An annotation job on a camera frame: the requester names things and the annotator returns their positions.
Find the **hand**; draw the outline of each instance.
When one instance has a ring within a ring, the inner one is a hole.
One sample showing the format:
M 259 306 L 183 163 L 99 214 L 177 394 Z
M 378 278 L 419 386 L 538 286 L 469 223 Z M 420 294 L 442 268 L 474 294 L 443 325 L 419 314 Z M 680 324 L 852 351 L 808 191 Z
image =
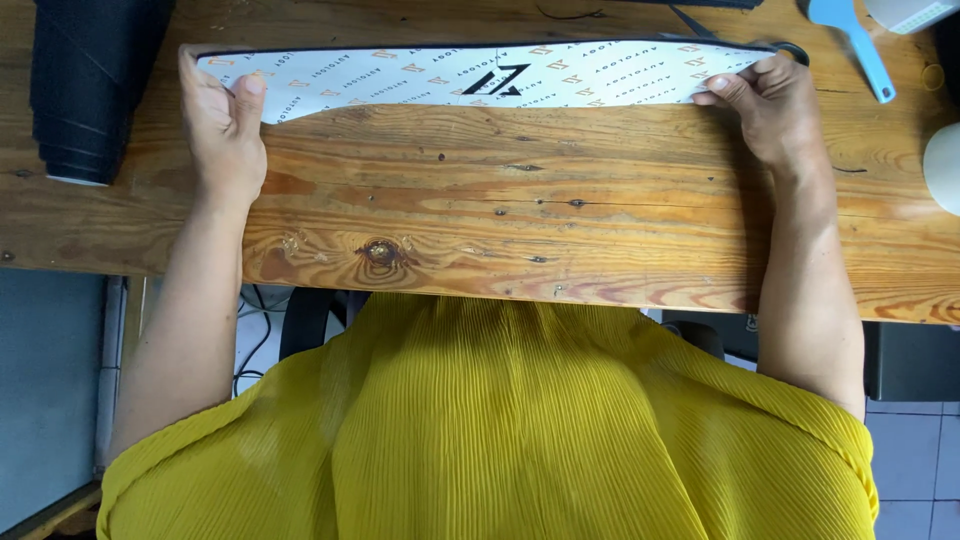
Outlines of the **hand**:
M 783 55 L 758 61 L 737 75 L 707 80 L 710 92 L 693 95 L 697 105 L 729 105 L 740 113 L 747 146 L 767 166 L 796 171 L 829 167 L 820 108 L 810 71 Z
M 256 75 L 245 75 L 227 90 L 197 66 L 197 55 L 207 48 L 180 47 L 183 124 L 199 176 L 198 201 L 246 214 L 267 175 L 267 152 L 260 140 L 267 85 Z

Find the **light blue tool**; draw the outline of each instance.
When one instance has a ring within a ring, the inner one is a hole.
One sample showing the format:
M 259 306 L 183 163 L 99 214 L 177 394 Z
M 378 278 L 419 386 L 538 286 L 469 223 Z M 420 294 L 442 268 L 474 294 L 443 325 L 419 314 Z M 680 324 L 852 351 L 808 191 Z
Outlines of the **light blue tool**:
M 894 99 L 897 91 L 894 83 L 887 75 L 887 68 L 883 66 L 883 59 L 874 47 L 870 34 L 860 26 L 853 11 L 853 0 L 810 0 L 806 16 L 817 24 L 832 26 L 847 34 L 856 57 L 867 74 L 867 80 L 874 89 L 876 99 L 880 103 L 887 103 Z

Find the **wooden desk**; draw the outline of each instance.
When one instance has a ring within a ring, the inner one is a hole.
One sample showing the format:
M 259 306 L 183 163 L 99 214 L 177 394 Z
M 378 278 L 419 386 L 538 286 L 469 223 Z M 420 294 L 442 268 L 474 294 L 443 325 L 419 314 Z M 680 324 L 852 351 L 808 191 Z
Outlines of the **wooden desk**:
M 191 202 L 181 42 L 304 47 L 688 34 L 666 7 L 550 0 L 179 2 L 122 173 L 43 178 L 27 107 L 33 3 L 0 0 L 0 264 L 163 271 Z M 960 217 L 930 198 L 923 148 L 957 120 L 924 89 L 926 34 L 877 31 L 897 85 L 879 105 L 830 30 L 792 0 L 687 10 L 720 37 L 805 48 L 839 185 L 844 255 L 865 318 L 960 322 Z M 872 19 L 863 18 L 877 30 Z M 376 106 L 265 127 L 270 172 L 244 240 L 252 282 L 623 306 L 753 310 L 769 179 L 735 118 L 694 106 L 498 110 Z

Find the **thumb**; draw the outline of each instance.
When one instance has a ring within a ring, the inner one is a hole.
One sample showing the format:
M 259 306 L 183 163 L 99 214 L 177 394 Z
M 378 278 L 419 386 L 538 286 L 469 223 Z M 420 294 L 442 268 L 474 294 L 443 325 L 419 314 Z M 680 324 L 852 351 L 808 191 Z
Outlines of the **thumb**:
M 259 135 L 267 83 L 258 75 L 244 75 L 233 87 L 233 120 L 240 135 Z
M 741 116 L 752 112 L 761 99 L 746 79 L 732 73 L 710 78 L 707 88 L 729 103 Z

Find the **yellow blouse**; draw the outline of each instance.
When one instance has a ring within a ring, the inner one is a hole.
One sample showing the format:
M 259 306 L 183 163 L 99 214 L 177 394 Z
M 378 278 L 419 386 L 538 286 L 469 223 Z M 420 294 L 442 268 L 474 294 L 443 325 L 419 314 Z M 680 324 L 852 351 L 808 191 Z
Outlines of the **yellow blouse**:
M 872 453 L 635 309 L 381 293 L 122 453 L 97 536 L 873 538 Z

